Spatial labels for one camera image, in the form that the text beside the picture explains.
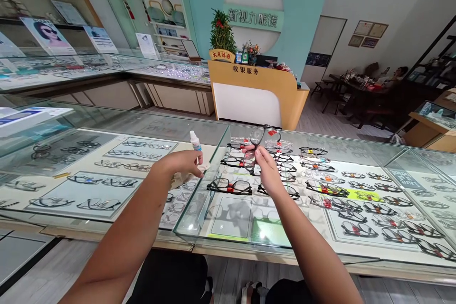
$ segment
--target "chair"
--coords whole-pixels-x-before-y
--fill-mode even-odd
[[[330,103],[336,103],[336,111],[335,111],[334,115],[337,115],[337,113],[339,112],[339,105],[347,104],[347,101],[343,97],[343,94],[339,93],[336,90],[325,88],[325,89],[323,89],[323,93],[328,98],[328,102],[326,103],[326,105],[324,106],[324,108],[322,110],[323,114],[326,111],[326,108],[329,106]]]
[[[323,85],[328,86],[328,85],[332,85],[334,83],[335,83],[335,81],[331,81],[331,80],[322,80],[321,82],[315,82],[315,88],[310,93],[310,97],[312,97],[312,95],[314,93],[321,93],[320,97],[323,96],[323,90],[326,89]]]

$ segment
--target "glass display case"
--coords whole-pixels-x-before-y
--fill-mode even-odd
[[[154,60],[144,57],[139,51],[124,49],[117,54],[81,52],[74,56],[0,58],[0,92],[120,71],[187,83],[210,84],[207,65],[195,66],[190,61],[174,61],[169,58]]]
[[[456,112],[430,101],[425,101],[415,113],[427,118],[439,126],[456,131]]]
[[[192,149],[190,130],[209,163],[228,127],[52,101],[33,106],[70,111],[0,138],[0,214],[72,231],[105,233],[154,162]],[[159,240],[179,240],[171,231],[198,180],[173,181]]]
[[[290,196],[344,263],[455,278],[456,177],[405,146],[280,133],[281,143],[265,134],[262,144]],[[229,126],[174,231],[206,251],[280,260],[293,255],[290,242],[258,166],[250,168],[236,149],[254,143],[251,134],[252,127]]]

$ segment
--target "doorway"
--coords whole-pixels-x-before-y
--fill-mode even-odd
[[[323,79],[346,22],[347,19],[320,16],[301,76],[301,82],[308,87],[314,88],[315,82]]]

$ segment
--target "gray floor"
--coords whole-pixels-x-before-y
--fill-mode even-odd
[[[391,135],[386,130],[382,131],[369,125],[358,130],[343,115],[335,116],[332,107],[328,108],[326,114],[321,114],[323,106],[324,101],[320,100],[319,96],[308,99],[296,130],[380,142],[386,141]],[[202,115],[182,114],[157,108],[148,109],[147,112],[215,120],[215,116],[208,118]],[[91,242],[68,240],[60,242],[0,297],[0,304],[57,303],[74,283],[95,248],[96,244]],[[215,304],[236,303],[236,299],[239,298],[241,289],[247,281],[261,281],[263,285],[270,288],[281,278],[302,279],[299,268],[296,266],[212,256],[208,257],[208,265],[209,275],[214,278]],[[456,304],[456,287],[358,276],[353,276],[353,279],[366,303]]]

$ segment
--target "box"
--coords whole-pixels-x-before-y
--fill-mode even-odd
[[[444,91],[434,103],[456,112],[456,88]]]

